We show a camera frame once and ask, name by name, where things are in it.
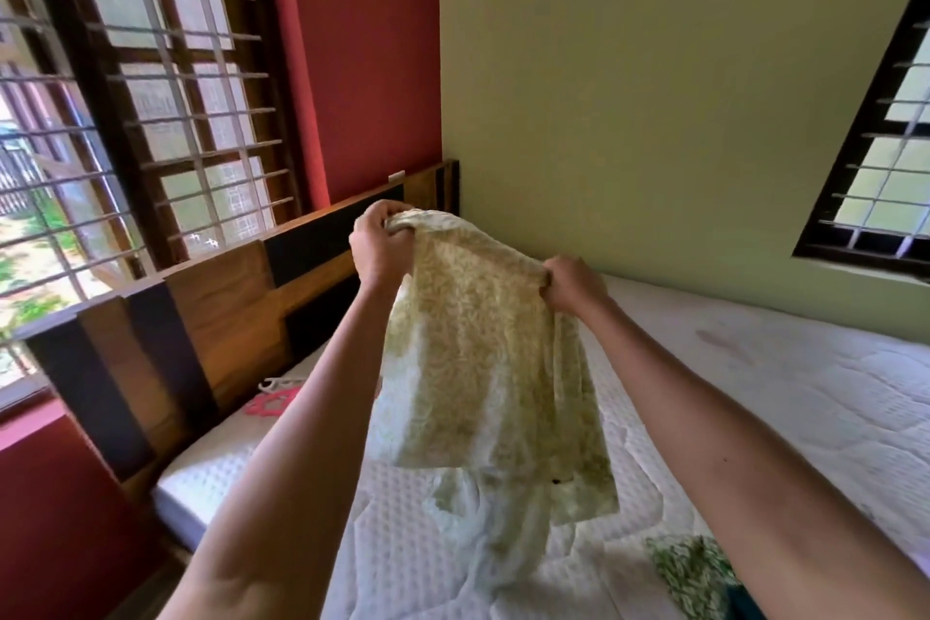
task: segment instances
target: white mattress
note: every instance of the white mattress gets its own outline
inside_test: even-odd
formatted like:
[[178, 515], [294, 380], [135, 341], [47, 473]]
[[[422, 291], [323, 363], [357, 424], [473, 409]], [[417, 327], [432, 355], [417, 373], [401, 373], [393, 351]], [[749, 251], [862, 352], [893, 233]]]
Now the white mattress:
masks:
[[[911, 549], [930, 541], [930, 347], [607, 280], [611, 295], [648, 332], [781, 432], [897, 544]], [[366, 462], [324, 617], [681, 617], [643, 542], [709, 531], [599, 346], [584, 329], [582, 337], [620, 513], [553, 528], [535, 576], [491, 602], [459, 594], [464, 572], [420, 506], [430, 474]], [[308, 361], [298, 366], [302, 372]], [[161, 493], [205, 525], [272, 423], [234, 415], [169, 467]]]

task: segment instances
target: headboard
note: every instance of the headboard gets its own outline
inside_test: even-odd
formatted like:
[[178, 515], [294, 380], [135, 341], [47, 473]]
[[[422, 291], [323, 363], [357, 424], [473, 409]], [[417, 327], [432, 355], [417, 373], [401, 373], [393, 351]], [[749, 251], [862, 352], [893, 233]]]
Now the headboard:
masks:
[[323, 344], [358, 290], [349, 234], [379, 199], [459, 212], [443, 162], [17, 333], [130, 498]]

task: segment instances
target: wall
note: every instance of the wall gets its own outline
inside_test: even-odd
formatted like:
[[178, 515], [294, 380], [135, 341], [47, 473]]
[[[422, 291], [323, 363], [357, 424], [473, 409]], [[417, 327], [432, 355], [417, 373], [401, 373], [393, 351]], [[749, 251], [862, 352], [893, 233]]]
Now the wall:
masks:
[[100, 620], [163, 562], [51, 402], [0, 426], [0, 617]]
[[442, 158], [439, 0], [276, 2], [316, 208]]
[[930, 343], [930, 288], [791, 258], [907, 0], [441, 0], [464, 215], [538, 255]]

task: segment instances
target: green patterned fabric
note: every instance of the green patterned fabric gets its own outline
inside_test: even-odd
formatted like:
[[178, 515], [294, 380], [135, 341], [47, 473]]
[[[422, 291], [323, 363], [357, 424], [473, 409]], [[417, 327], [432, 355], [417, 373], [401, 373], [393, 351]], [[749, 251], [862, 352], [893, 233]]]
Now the green patterned fabric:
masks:
[[550, 523], [619, 509], [576, 320], [553, 314], [536, 260], [442, 212], [394, 216], [416, 232], [390, 314], [370, 458], [441, 468], [426, 501], [495, 589], [527, 577]]
[[668, 593], [688, 620], [725, 620], [727, 587], [738, 585], [727, 555], [709, 536], [661, 536], [646, 549]]

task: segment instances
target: pale green wall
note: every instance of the pale green wall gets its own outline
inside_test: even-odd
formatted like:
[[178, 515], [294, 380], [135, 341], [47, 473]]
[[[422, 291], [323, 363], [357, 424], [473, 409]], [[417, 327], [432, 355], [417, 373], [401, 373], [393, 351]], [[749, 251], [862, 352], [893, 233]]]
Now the pale green wall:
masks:
[[791, 258], [907, 0], [441, 0], [462, 208], [536, 255], [930, 343], [930, 287]]

